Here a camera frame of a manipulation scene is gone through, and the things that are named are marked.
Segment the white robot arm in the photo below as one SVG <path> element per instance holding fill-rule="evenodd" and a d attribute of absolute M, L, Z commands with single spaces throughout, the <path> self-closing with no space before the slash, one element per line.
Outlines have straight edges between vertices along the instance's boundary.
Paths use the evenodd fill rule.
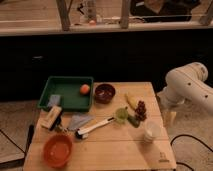
<path fill-rule="evenodd" d="M 176 112 L 173 108 L 182 105 L 185 100 L 190 100 L 213 114 L 213 87 L 205 84 L 207 78 L 207 67 L 200 62 L 174 68 L 166 74 L 166 86 L 157 93 L 163 107 L 165 127 L 170 127 L 175 120 Z"/>

